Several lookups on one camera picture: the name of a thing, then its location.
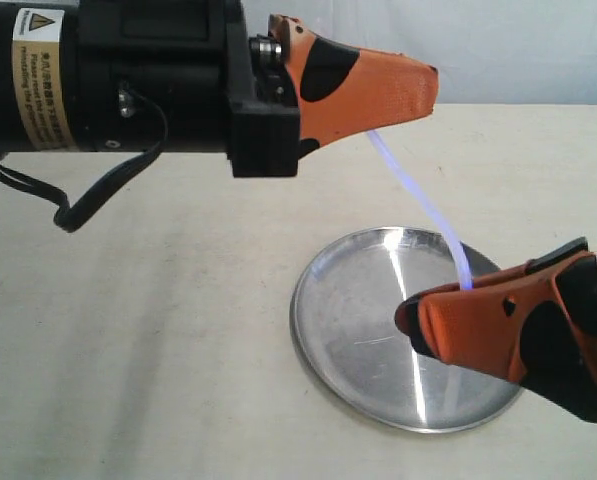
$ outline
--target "warning triangle symbol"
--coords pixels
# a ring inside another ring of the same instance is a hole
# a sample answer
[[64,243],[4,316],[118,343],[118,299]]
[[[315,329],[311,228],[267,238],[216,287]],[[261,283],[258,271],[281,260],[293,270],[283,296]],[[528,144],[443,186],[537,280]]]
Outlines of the warning triangle symbol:
[[39,28],[46,27],[48,25],[53,25],[54,23],[56,22],[51,18],[34,13],[31,16],[31,22],[29,22],[29,31],[33,32],[34,30],[38,30]]

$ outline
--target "round metal tray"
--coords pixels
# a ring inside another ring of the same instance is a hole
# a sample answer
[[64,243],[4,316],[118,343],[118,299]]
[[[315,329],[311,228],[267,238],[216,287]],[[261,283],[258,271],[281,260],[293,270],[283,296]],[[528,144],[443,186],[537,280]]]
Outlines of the round metal tray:
[[[474,276],[498,270],[466,249]],[[391,227],[349,235],[323,250],[298,282],[291,307],[298,350],[333,392],[383,423],[422,433],[481,425],[521,389],[417,355],[394,324],[404,299],[456,278],[436,233]]]

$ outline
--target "transparent plastic tube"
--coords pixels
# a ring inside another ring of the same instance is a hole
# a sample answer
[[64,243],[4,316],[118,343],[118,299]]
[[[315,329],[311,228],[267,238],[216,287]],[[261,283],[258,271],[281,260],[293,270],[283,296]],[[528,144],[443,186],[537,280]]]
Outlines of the transparent plastic tube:
[[436,224],[436,227],[442,234],[451,251],[451,256],[454,259],[456,265],[456,273],[458,274],[458,281],[460,287],[463,290],[471,290],[473,288],[473,278],[471,276],[471,268],[469,267],[469,260],[467,260],[467,254],[465,249],[458,238],[458,235],[451,228],[451,225],[447,219],[434,207],[422,188],[416,183],[416,181],[405,172],[400,166],[398,160],[391,152],[385,141],[382,139],[380,134],[372,130],[367,133],[371,143],[374,144],[378,152],[384,157],[387,165],[393,174],[398,178],[402,186],[416,199],[418,203],[425,210],[427,215]]

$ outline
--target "black cylindrical motor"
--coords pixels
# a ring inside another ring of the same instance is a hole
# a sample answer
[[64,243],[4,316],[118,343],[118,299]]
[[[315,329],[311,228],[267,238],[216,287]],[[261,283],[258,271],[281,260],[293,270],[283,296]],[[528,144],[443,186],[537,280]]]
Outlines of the black cylindrical motor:
[[299,112],[259,99],[254,70],[240,0],[0,2],[0,152],[146,150],[162,119],[135,91],[166,151],[293,176]]

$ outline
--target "yellow warning label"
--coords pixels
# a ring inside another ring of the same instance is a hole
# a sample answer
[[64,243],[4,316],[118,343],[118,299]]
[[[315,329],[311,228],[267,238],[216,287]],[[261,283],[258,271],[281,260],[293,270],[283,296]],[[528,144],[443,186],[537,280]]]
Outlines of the yellow warning label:
[[56,23],[56,22],[54,22],[51,18],[47,18],[47,17],[44,17],[37,13],[34,13],[31,16],[31,23],[29,25],[29,31],[33,32],[34,30],[38,30],[39,28],[46,27],[53,23]]
[[22,9],[14,27],[13,80],[27,136],[37,150],[73,150],[60,76],[62,10]]

